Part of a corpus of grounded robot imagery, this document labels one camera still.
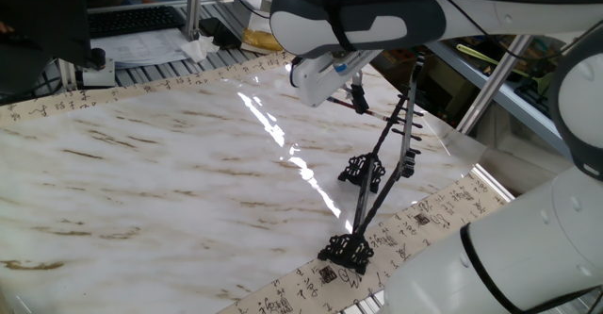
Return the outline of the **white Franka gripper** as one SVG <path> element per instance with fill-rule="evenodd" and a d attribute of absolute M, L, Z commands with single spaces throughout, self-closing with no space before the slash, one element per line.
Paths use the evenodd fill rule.
<path fill-rule="evenodd" d="M 335 57 L 333 53 L 318 58 L 294 57 L 291 62 L 290 84 L 296 89 L 304 105 L 318 107 L 352 79 L 352 104 L 357 114 L 364 114 L 369 105 L 365 98 L 361 70 L 380 53 L 381 50 L 361 50 L 344 53 L 342 58 Z"/>

